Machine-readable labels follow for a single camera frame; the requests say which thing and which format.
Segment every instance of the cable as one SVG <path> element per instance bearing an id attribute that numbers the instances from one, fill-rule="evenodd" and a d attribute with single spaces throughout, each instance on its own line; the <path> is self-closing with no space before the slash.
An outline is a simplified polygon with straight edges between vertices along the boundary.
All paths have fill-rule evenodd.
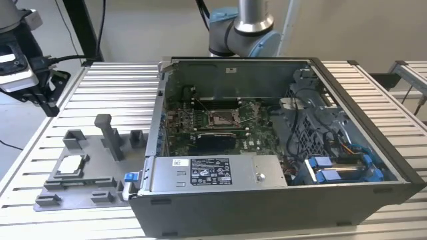
<path id="1" fill-rule="evenodd" d="M 62 21 L 64 22 L 64 25 L 66 25 L 66 28 L 67 28 L 67 31 L 68 31 L 68 34 L 70 34 L 70 39 L 71 39 L 72 48 L 75 50 L 75 54 L 79 55 L 76 44 L 75 44 L 75 40 L 74 40 L 72 31 L 70 30 L 67 22 L 66 22 L 66 18 L 64 18 L 63 11 L 62 11 L 62 8 L 60 8 L 59 0 L 55 0 L 55 3 L 56 3 L 56 7 L 58 7 L 58 11 L 59 11 L 59 14 L 60 14 Z"/>
<path id="2" fill-rule="evenodd" d="M 88 58 L 87 56 L 82 56 L 82 55 L 64 56 L 64 57 L 60 57 L 60 58 L 52 58 L 51 59 L 51 65 L 58 64 L 58 63 L 64 62 L 64 61 L 68 61 L 68 60 L 74 60 L 74 59 L 94 60 L 92 58 Z"/>
<path id="3" fill-rule="evenodd" d="M 406 93 L 404 98 L 403 98 L 403 100 L 402 100 L 402 104 L 406 103 L 406 100 L 407 100 L 407 97 L 408 97 L 408 95 L 410 95 L 411 90 L 412 90 L 412 86 L 411 86 L 411 87 L 408 88 L 408 90 L 407 90 L 407 93 Z"/>
<path id="4" fill-rule="evenodd" d="M 199 1 L 202 3 L 202 9 L 203 9 L 203 12 L 206 14 L 206 17 L 207 17 L 207 19 L 211 19 L 211 13 L 210 13 L 206 1 L 204 0 L 199 0 Z"/>
<path id="5" fill-rule="evenodd" d="M 100 57 L 100 52 L 102 52 L 102 40 L 103 40 L 104 25 L 106 25 L 106 12 L 107 12 L 107 0 L 103 0 L 102 20 L 100 20 L 100 28 L 99 28 L 99 35 L 98 35 L 95 59 Z"/>
<path id="6" fill-rule="evenodd" d="M 415 113 L 414 113 L 415 116 L 419 114 L 420 109 L 422 109 L 422 105 L 418 105 Z"/>
<path id="7" fill-rule="evenodd" d="M 342 146 L 344 147 L 344 149 L 346 149 L 351 154 L 355 154 L 355 152 L 354 152 L 344 144 L 342 144 Z"/>
<path id="8" fill-rule="evenodd" d="M 207 29 L 207 31 L 210 31 L 210 25 L 208 25 L 207 19 L 211 18 L 211 14 L 210 14 L 208 7 L 207 7 L 206 2 L 203 0 L 195 0 L 195 3 L 198 4 L 198 8 L 199 8 L 199 12 L 200 12 L 200 16 L 203 19 L 206 29 Z"/>
<path id="9" fill-rule="evenodd" d="M 0 140 L 0 144 L 3 144 L 4 146 L 9 147 L 9 148 L 13 148 L 13 149 L 17 149 L 17 150 L 21 150 L 24 151 L 24 149 L 19 148 L 17 146 L 13 146 L 13 145 L 9 145 L 7 144 L 4 141 Z"/>

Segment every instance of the blue drive bracket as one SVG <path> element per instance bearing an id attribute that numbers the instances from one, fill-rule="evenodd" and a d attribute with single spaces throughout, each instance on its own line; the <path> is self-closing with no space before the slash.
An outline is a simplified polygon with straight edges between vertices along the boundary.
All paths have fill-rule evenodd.
<path id="1" fill-rule="evenodd" d="M 322 170 L 315 174 L 315 177 L 318 178 L 319 184 L 332 184 L 339 183 L 343 179 L 339 175 L 339 172 L 334 169 L 331 170 Z"/>

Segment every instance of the metal frame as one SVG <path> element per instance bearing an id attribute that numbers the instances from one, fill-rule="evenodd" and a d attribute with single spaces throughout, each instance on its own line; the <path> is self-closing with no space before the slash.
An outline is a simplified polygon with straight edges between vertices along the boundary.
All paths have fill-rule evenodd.
<path id="1" fill-rule="evenodd" d="M 396 61 L 388 72 L 398 74 L 427 96 L 427 62 Z"/>
<path id="2" fill-rule="evenodd" d="M 72 28 L 86 56 L 96 56 L 98 35 L 88 13 L 86 0 L 63 0 Z M 104 62 L 103 51 L 99 50 L 98 62 Z"/>
<path id="3" fill-rule="evenodd" d="M 418 175 L 427 181 L 427 132 L 414 115 L 390 97 L 359 66 L 347 62 L 323 62 L 375 126 L 383 132 Z M 24 239 L 58 234 L 74 239 L 138 239 L 144 232 L 130 207 L 35 212 L 40 187 L 62 152 L 67 129 L 82 128 L 86 134 L 100 132 L 90 127 L 98 113 L 111 113 L 120 133 L 148 130 L 158 94 L 158 65 L 142 63 L 95 63 L 76 77 L 76 85 L 64 91 L 63 111 L 47 119 L 0 183 L 0 237 Z M 227 236 L 227 239 L 323 239 L 362 238 L 423 239 L 427 236 L 427 189 L 404 204 L 382 208 L 358 227 L 303 229 L 296 231 Z"/>

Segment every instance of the aluminum extrusion table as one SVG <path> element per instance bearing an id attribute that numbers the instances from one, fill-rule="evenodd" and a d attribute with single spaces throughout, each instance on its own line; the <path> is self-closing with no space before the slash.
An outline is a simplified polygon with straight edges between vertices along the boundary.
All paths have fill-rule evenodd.
<path id="1" fill-rule="evenodd" d="M 418 174 L 427 181 L 427 128 L 367 72 L 347 62 L 324 62 L 355 102 L 372 119 Z M 130 207 L 35 212 L 33 204 L 60 157 L 67 130 L 100 135 L 98 114 L 112 115 L 120 133 L 151 127 L 158 93 L 156 63 L 96 63 L 83 68 L 59 102 L 60 115 L 47 118 L 0 182 L 0 238 L 143 239 Z M 304 239 L 398 240 L 427 238 L 427 189 L 404 204 L 382 208 L 362 225 L 200 240 Z"/>

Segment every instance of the power supply label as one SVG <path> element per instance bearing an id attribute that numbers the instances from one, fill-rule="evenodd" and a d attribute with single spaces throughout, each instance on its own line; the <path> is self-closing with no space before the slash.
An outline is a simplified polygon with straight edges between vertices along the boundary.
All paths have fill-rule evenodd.
<path id="1" fill-rule="evenodd" d="M 191 184 L 194 186 L 232 185 L 230 158 L 191 159 Z"/>

